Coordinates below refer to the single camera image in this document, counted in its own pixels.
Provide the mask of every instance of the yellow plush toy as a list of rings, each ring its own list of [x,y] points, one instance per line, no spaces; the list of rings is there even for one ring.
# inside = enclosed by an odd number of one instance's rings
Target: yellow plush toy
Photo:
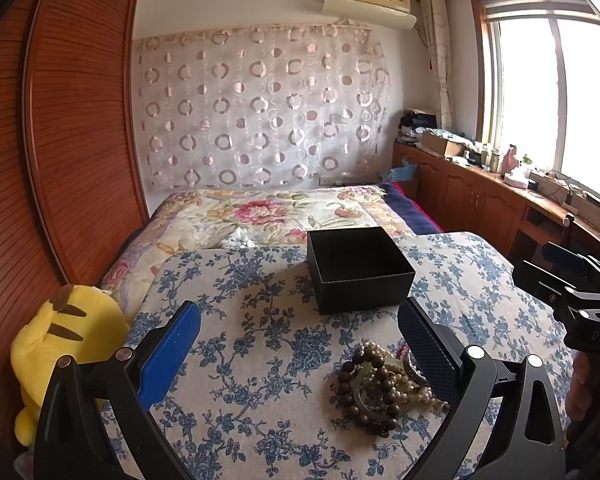
[[[118,304],[99,288],[65,285],[43,303],[11,344],[11,367],[20,381],[24,408],[16,417],[16,438],[30,446],[56,361],[71,355],[79,363],[109,359],[129,326]]]

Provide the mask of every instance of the roller blind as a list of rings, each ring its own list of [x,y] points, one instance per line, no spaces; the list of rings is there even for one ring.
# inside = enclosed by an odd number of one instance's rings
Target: roller blind
[[[600,20],[585,0],[480,0],[487,22],[519,18],[568,18],[598,23]]]

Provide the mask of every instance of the sheer curtain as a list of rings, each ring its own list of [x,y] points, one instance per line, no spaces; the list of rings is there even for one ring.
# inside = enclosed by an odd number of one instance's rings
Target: sheer curtain
[[[436,79],[436,119],[438,127],[454,130],[454,120],[449,99],[449,75],[451,58],[449,55],[449,23],[445,0],[420,0],[424,16],[424,29],[427,34],[429,57]]]
[[[368,28],[237,27],[134,49],[134,126],[154,186],[275,187],[368,171],[389,89]]]

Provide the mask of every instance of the window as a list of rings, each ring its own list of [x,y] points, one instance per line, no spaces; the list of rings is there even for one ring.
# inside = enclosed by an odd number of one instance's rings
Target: window
[[[600,22],[584,0],[479,0],[482,140],[600,195]]]

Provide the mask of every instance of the bracelet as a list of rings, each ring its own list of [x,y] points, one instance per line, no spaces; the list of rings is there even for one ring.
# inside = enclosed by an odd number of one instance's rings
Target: bracelet
[[[398,357],[377,343],[365,342],[350,361],[343,362],[337,375],[336,392],[345,415],[384,438],[398,426],[396,419],[407,412],[410,402],[448,409],[446,402],[433,396],[406,345]]]

